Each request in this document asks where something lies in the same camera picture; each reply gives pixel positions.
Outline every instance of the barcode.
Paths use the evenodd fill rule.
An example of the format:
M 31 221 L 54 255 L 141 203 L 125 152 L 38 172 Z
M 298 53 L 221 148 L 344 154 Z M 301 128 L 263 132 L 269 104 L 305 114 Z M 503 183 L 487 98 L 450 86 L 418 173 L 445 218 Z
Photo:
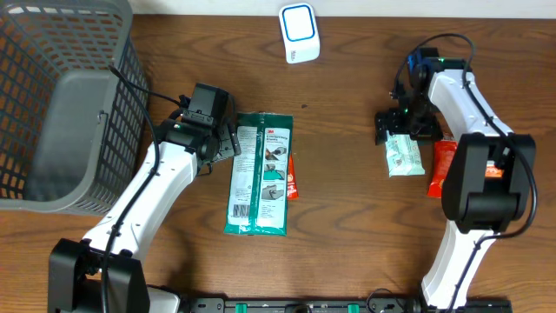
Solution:
M 249 205 L 234 204 L 234 217 L 239 217 L 239 218 L 249 217 Z

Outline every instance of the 3m package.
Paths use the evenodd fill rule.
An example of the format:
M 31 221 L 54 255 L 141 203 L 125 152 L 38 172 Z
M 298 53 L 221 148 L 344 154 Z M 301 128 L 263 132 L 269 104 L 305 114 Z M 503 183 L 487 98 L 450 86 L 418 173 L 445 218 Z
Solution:
M 242 154 L 234 158 L 224 232 L 286 236 L 294 119 L 268 113 L 240 113 L 237 118 Z

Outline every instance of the white wall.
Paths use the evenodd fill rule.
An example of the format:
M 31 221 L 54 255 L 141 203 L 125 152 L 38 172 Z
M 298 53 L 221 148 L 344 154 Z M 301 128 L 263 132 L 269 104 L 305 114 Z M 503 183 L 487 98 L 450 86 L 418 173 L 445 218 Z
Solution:
M 302 0 L 129 0 L 136 14 L 275 16 Z M 321 17 L 556 18 L 556 0 L 309 0 Z

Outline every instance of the red snack wrapper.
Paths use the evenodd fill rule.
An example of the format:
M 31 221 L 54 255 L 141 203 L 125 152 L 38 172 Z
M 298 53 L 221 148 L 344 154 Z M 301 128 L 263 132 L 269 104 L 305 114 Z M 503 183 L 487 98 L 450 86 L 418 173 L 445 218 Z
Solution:
M 453 155 L 458 149 L 458 143 L 450 140 L 441 140 L 434 143 L 434 175 L 428 187 L 427 196 L 442 197 L 442 184 L 446 179 Z
M 295 170 L 294 170 L 294 159 L 292 154 L 289 154 L 288 162 L 288 200 L 297 199 L 299 194 L 297 193 L 297 185 L 295 184 Z

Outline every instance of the white and teal packet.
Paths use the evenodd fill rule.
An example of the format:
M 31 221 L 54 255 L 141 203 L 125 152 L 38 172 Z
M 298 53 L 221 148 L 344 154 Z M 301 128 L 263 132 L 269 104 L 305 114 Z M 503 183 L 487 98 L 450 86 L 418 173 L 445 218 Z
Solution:
M 386 159 L 390 177 L 425 174 L 420 161 L 419 146 L 409 135 L 387 134 Z

